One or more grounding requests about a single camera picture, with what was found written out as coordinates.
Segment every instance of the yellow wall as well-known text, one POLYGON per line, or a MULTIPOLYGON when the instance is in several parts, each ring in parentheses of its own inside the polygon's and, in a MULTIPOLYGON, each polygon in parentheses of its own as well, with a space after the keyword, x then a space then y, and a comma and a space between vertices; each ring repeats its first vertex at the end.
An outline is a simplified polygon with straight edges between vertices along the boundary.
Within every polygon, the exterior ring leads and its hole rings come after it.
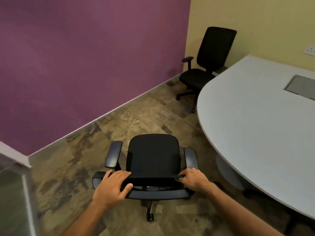
POLYGON ((248 54, 315 71, 315 0, 191 0, 186 55, 197 53, 209 26, 238 31, 226 60, 231 66, 248 54))

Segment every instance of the hand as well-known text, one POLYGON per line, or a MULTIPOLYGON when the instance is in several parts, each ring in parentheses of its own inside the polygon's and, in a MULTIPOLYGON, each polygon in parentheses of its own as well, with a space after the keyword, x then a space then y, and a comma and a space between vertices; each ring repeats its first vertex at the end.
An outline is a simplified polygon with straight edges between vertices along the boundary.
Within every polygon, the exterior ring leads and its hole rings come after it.
POLYGON ((106 172, 102 182, 96 188, 92 199, 92 203, 98 205, 103 211, 117 206, 133 187, 133 185, 129 183, 124 190, 120 192, 122 182, 131 175, 131 172, 118 170, 109 177, 110 173, 112 173, 112 170, 106 172))
POLYGON ((196 170, 195 168, 187 168, 179 173, 179 175, 185 175, 185 177, 179 178, 178 181, 185 187, 194 191, 203 191, 209 183, 207 177, 200 170, 196 170))

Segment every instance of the purple wall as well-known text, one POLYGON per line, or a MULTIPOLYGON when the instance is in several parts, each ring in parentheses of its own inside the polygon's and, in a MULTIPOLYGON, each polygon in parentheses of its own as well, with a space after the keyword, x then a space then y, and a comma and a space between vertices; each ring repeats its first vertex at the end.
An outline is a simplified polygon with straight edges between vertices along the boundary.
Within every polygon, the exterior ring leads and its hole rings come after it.
POLYGON ((190 0, 0 0, 0 141, 29 155, 182 72, 190 0))

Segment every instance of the oval table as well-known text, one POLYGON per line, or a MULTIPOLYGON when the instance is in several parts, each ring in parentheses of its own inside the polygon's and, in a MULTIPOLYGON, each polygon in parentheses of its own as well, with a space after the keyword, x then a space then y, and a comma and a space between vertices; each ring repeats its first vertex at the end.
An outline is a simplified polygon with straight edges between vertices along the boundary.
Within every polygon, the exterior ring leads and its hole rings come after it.
POLYGON ((230 166, 315 219, 315 101, 284 90, 294 75, 315 79, 315 72, 246 56, 206 84, 197 112, 219 168, 230 166))

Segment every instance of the electrical outlet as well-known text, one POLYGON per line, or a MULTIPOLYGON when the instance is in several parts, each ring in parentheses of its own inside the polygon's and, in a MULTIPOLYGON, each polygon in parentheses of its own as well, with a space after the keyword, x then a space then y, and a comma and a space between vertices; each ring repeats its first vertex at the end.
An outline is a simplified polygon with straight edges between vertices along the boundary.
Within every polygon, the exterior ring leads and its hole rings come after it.
POLYGON ((303 53, 308 55, 315 55, 315 45, 306 47, 303 53))

